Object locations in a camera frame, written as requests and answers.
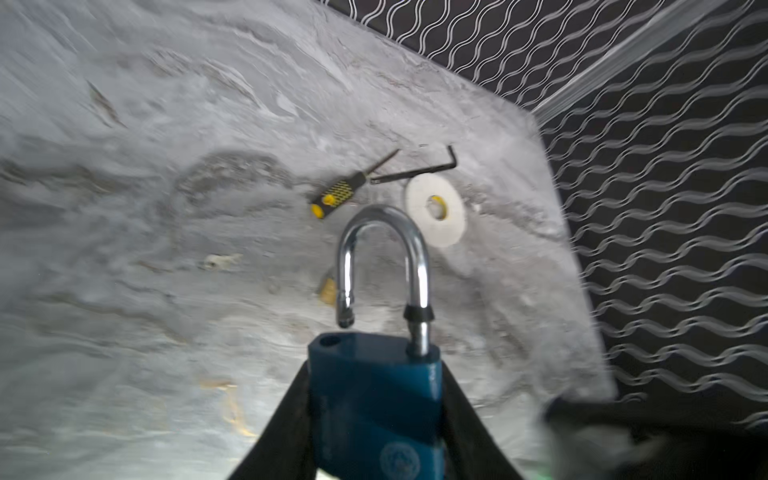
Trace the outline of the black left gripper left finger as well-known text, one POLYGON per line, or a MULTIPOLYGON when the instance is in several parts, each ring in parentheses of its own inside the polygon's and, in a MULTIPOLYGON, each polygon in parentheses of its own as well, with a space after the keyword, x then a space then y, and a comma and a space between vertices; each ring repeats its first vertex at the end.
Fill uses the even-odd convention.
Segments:
POLYGON ((267 426, 230 480, 315 479, 308 362, 298 370, 267 426))

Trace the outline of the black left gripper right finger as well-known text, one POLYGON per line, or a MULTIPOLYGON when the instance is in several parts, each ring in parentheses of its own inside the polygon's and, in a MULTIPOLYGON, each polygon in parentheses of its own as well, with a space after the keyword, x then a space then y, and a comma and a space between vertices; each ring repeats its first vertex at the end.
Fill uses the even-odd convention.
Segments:
POLYGON ((445 444, 445 479, 522 479, 445 362, 442 363, 441 437, 445 444))

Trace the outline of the blue padlock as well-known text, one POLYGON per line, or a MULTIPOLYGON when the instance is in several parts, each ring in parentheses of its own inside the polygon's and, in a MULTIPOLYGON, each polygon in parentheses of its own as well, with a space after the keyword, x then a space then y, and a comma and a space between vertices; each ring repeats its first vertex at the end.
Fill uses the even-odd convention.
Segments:
POLYGON ((339 331, 314 339, 307 368, 311 439, 318 469, 338 479, 441 479, 442 363, 430 339, 430 262, 416 224, 400 209, 364 208, 336 254, 339 331), (408 338, 351 331, 354 258, 360 234, 391 228, 405 252, 408 338))

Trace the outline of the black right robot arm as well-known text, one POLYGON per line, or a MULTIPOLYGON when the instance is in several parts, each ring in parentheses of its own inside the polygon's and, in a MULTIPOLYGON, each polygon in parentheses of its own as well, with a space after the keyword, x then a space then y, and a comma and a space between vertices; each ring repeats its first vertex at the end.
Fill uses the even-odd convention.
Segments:
POLYGON ((555 479, 765 479, 767 426, 711 409, 558 397, 544 410, 555 479))

